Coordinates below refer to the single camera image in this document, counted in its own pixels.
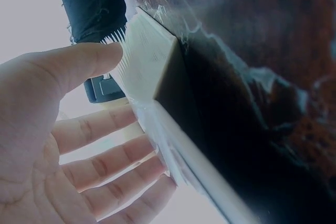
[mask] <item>hand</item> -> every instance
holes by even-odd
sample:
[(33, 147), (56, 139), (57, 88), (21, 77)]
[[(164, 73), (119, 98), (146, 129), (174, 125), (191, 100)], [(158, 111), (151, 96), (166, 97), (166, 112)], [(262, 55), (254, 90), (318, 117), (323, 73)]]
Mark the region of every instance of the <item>hand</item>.
[[(153, 148), (144, 136), (93, 158), (59, 165), (59, 155), (136, 121), (129, 106), (55, 124), (59, 101), (110, 71), (119, 44), (78, 44), (26, 54), (0, 66), (0, 223), (97, 223), (164, 173), (155, 156), (101, 187)], [(99, 223), (149, 223), (175, 190), (162, 176), (129, 207)]]

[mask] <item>bright sky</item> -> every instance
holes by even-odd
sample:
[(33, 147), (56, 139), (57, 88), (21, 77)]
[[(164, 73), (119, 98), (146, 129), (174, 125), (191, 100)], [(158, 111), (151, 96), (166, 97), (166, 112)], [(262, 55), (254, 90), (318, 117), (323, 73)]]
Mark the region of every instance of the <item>bright sky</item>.
[[(70, 45), (66, 29), (68, 18), (61, 0), (0, 0), (0, 63), (18, 55), (45, 51)], [(68, 117), (92, 113), (101, 109), (90, 104), (83, 86), (75, 89), (61, 101), (60, 109)], [(63, 162), (98, 154), (115, 145), (120, 134), (111, 134), (95, 145), (65, 156)], [(220, 224), (226, 223), (207, 198), (191, 187), (181, 187), (167, 208), (152, 224)]]

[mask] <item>black fabric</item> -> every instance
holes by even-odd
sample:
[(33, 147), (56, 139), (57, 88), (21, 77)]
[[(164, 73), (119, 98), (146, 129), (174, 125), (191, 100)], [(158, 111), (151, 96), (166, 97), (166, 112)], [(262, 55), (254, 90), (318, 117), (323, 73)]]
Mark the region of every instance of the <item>black fabric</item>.
[(126, 24), (124, 0), (62, 0), (76, 43), (100, 42)]

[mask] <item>palm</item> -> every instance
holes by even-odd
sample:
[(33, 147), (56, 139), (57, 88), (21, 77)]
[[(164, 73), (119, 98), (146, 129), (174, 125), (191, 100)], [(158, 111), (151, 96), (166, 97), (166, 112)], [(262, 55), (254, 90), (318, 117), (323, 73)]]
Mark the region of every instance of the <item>palm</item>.
[[(66, 49), (65, 53), (67, 50), (72, 54), (74, 50), (83, 53), (83, 48), (74, 48)], [(13, 62), (7, 63), (0, 75), (11, 64)], [(0, 222), (97, 223), (97, 220), (118, 209), (156, 181), (164, 172), (164, 167), (155, 156), (114, 181), (97, 187), (153, 152), (145, 135), (90, 159), (60, 166), (61, 154), (74, 151), (119, 130), (135, 122), (135, 117), (129, 106), (123, 106), (113, 111), (101, 111), (78, 119), (60, 121), (52, 127), (60, 99), (55, 99), (59, 95), (57, 89), (62, 88), (60, 83), (53, 87), (55, 82), (50, 76), (54, 76), (54, 73), (45, 73), (45, 66), (41, 69), (46, 74), (43, 79), (38, 72), (40, 68), (35, 70), (35, 65), (33, 68), (19, 69), (18, 74), (9, 71), (19, 82), (20, 78), (27, 78), (27, 73), (35, 73), (38, 79), (31, 76), (29, 88), (37, 86), (41, 88), (40, 92), (48, 94), (34, 96), (33, 93), (31, 97), (29, 94), (25, 95), (12, 109), (8, 109), (11, 99), (22, 92), (23, 88), (19, 87), (20, 91), (14, 90), (11, 94), (13, 86), (10, 82), (0, 83), (0, 89), (8, 90), (9, 94), (7, 97), (0, 97), (0, 104), (6, 105), (0, 106)], [(85, 78), (87, 77), (83, 76), (75, 82), (80, 83)], [(148, 223), (163, 208), (174, 189), (172, 180), (162, 177), (130, 206), (99, 223)]]

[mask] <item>finger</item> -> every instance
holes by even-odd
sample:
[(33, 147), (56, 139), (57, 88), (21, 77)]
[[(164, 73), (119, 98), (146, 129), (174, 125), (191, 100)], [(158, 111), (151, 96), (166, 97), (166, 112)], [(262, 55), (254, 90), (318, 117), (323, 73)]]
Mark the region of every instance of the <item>finger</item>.
[(48, 88), (58, 90), (62, 97), (88, 78), (112, 70), (121, 57), (122, 47), (119, 43), (80, 43), (48, 52), (26, 54), (18, 59), (39, 70), (45, 79), (51, 79)]
[(155, 156), (115, 181), (82, 192), (82, 196), (93, 215), (99, 219), (132, 199), (164, 171), (165, 167)]
[(136, 121), (130, 105), (56, 122), (54, 136), (60, 154), (81, 148)]
[(0, 176), (15, 170), (10, 181), (27, 176), (42, 151), (60, 99), (87, 78), (108, 72), (122, 57), (116, 44), (75, 46), (23, 55), (0, 65), (0, 125), (3, 150)]
[(150, 223), (167, 205), (175, 190), (176, 184), (174, 181), (167, 176), (163, 176), (129, 207), (101, 220), (99, 224)]
[(142, 135), (92, 158), (62, 165), (62, 169), (76, 189), (83, 191), (102, 183), (153, 151), (147, 136)]

